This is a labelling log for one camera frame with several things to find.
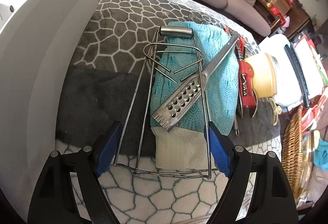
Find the metal whisk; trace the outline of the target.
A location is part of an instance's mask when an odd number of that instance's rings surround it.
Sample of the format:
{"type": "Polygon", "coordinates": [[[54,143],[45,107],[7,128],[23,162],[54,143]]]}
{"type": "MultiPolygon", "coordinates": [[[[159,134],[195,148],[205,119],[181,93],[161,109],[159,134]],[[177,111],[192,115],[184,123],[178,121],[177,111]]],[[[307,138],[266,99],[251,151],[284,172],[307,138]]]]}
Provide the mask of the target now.
{"type": "Polygon", "coordinates": [[[233,129],[235,131],[236,136],[239,136],[239,134],[240,134],[239,128],[238,128],[238,120],[242,119],[243,116],[244,116],[244,113],[243,113],[243,108],[242,108],[242,99],[241,99],[241,96],[238,95],[235,119],[234,119],[234,123],[233,123],[233,129]]]}

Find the teal knitted mitt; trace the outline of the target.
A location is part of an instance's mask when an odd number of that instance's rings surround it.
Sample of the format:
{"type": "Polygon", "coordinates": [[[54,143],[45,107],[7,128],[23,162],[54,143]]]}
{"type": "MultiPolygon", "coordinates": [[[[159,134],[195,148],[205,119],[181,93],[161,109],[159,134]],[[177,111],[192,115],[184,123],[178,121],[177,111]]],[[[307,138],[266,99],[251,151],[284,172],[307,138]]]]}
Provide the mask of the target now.
{"type": "MultiPolygon", "coordinates": [[[[189,27],[197,38],[197,46],[204,54],[207,65],[229,41],[224,29],[195,22],[170,22],[169,26],[189,27]]],[[[189,39],[171,37],[169,43],[192,46],[189,39]]],[[[195,55],[162,54],[160,63],[175,71],[196,61],[195,55]]],[[[150,112],[153,113],[177,89],[174,83],[163,82],[157,74],[152,88],[150,112]]],[[[238,100],[238,61],[231,51],[210,76],[206,87],[208,107],[212,122],[223,135],[233,126],[238,100]]],[[[166,132],[154,119],[151,130],[156,138],[156,167],[166,170],[204,169],[207,167],[204,114],[199,99],[178,124],[166,132]]]]}

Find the red corkscrew opener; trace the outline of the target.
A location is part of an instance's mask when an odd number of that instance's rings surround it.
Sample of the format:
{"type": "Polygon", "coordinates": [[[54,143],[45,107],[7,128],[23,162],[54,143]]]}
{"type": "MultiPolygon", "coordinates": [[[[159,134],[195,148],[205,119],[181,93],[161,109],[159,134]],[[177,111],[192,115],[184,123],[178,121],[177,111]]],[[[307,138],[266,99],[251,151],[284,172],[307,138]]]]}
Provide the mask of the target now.
{"type": "Polygon", "coordinates": [[[225,27],[225,32],[231,36],[237,34],[235,43],[235,55],[239,65],[237,115],[242,119],[247,112],[247,116],[254,117],[257,111],[257,96],[252,87],[253,68],[245,61],[245,39],[229,27],[225,27]]]}

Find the wire rack tongs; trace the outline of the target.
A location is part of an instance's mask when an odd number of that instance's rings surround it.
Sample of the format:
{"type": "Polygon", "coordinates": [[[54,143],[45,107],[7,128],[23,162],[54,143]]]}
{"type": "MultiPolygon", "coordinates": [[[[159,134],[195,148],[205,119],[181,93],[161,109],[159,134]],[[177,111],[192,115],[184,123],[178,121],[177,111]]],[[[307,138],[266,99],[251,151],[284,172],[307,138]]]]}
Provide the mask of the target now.
{"type": "Polygon", "coordinates": [[[123,125],[123,130],[120,136],[120,140],[118,143],[117,151],[115,154],[115,158],[113,161],[114,166],[123,166],[122,163],[118,162],[118,156],[121,150],[121,146],[123,143],[124,135],[126,133],[126,128],[128,125],[128,121],[130,119],[130,115],[133,109],[134,101],[136,99],[138,89],[141,82],[141,77],[144,74],[144,70],[146,65],[149,63],[151,65],[150,70],[150,83],[148,88],[148,94],[147,94],[147,101],[146,101],[146,109],[145,109],[145,115],[143,117],[142,122],[142,130],[141,130],[141,137],[138,147],[138,153],[136,157],[136,164],[134,167],[126,166],[129,170],[131,170],[133,173],[137,175],[153,175],[157,177],[176,177],[176,178],[207,178],[210,179],[212,177],[212,162],[211,162],[211,154],[210,154],[210,132],[209,132],[209,112],[208,112],[208,106],[207,106],[207,98],[206,98],[206,91],[205,94],[202,95],[202,108],[203,108],[203,114],[204,114],[204,123],[205,123],[205,140],[206,140],[206,153],[207,153],[207,168],[203,170],[187,170],[187,171],[161,171],[161,172],[151,172],[151,171],[144,171],[140,170],[139,163],[140,163],[140,154],[142,150],[142,144],[144,140],[144,132],[145,132],[145,125],[147,120],[147,113],[150,110],[150,102],[151,102],[151,94],[152,94],[152,88],[154,86],[153,80],[155,80],[157,74],[161,74],[163,77],[163,82],[169,82],[174,83],[179,88],[186,78],[192,74],[196,74],[199,72],[199,70],[202,70],[203,63],[204,63],[204,56],[201,52],[201,50],[197,46],[197,38],[194,34],[193,29],[189,27],[176,27],[176,26],[161,26],[155,33],[155,40],[146,45],[143,49],[143,53],[145,56],[145,60],[141,69],[141,72],[138,77],[138,81],[134,90],[134,94],[132,97],[132,101],[130,104],[130,108],[128,110],[126,120],[123,125]],[[168,51],[160,51],[157,49],[157,46],[160,45],[158,38],[162,36],[165,38],[170,37],[176,37],[176,38],[186,38],[189,40],[192,40],[194,44],[192,46],[189,45],[179,45],[176,43],[169,43],[165,42],[164,45],[167,45],[170,49],[168,51]],[[188,55],[195,55],[196,61],[189,63],[185,65],[184,67],[181,67],[175,71],[172,71],[162,63],[156,60],[156,54],[188,54],[188,55]]]}

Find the wicker basket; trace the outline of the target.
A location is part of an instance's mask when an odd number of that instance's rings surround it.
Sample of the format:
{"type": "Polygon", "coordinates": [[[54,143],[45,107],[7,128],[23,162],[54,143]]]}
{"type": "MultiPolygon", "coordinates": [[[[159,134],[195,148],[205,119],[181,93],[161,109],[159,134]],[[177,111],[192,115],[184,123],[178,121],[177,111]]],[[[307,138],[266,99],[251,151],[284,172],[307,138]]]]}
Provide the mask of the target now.
{"type": "Polygon", "coordinates": [[[306,196],[312,170],[305,150],[302,110],[303,106],[299,106],[288,123],[282,140],[281,164],[296,202],[306,196]]]}

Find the patterned blanket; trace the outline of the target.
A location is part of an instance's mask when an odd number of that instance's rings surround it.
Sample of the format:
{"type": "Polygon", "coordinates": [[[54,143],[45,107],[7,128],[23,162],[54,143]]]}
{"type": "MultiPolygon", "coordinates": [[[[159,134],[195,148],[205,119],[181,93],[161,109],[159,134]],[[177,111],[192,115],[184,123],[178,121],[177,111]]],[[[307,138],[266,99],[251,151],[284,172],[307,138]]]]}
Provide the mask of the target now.
{"type": "Polygon", "coordinates": [[[205,223],[227,178],[159,177],[163,168],[204,168],[201,126],[182,123],[166,132],[144,115],[149,63],[143,49],[173,21],[230,27],[246,36],[246,54],[259,47],[241,26],[189,0],[99,0],[77,44],[59,103],[56,149],[77,152],[114,120],[126,123],[118,165],[99,183],[121,223],[205,223]]]}

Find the white cardboard box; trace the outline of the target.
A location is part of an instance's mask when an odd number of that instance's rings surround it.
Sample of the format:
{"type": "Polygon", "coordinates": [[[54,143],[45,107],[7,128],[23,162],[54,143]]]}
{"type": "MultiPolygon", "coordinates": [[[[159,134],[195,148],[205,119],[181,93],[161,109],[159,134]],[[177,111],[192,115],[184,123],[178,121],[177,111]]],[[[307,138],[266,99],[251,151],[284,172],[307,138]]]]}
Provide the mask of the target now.
{"type": "Polygon", "coordinates": [[[1,0],[1,223],[26,220],[66,72],[98,0],[1,0]]]}

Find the cream plastic clip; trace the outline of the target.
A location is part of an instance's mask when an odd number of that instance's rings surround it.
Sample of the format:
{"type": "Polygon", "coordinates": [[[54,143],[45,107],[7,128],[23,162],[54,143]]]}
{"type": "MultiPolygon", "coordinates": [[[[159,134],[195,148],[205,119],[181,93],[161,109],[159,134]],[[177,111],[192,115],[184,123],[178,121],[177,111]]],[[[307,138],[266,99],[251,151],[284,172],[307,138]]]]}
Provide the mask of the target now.
{"type": "Polygon", "coordinates": [[[279,120],[279,115],[282,113],[282,109],[279,105],[275,103],[273,97],[268,97],[267,101],[270,103],[273,112],[272,125],[276,126],[279,120]]]}

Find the perforated metal spatula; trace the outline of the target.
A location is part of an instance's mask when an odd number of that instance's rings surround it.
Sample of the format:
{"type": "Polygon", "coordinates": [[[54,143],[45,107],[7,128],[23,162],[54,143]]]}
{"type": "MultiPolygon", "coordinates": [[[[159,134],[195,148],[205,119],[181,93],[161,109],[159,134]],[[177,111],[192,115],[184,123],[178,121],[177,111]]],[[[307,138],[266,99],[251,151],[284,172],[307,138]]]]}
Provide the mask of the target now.
{"type": "Polygon", "coordinates": [[[184,83],[175,90],[157,110],[155,110],[152,114],[152,118],[167,132],[171,131],[196,101],[205,94],[206,85],[210,76],[231,52],[238,38],[239,34],[233,34],[229,42],[204,69],[199,70],[196,74],[188,76],[184,83]]]}

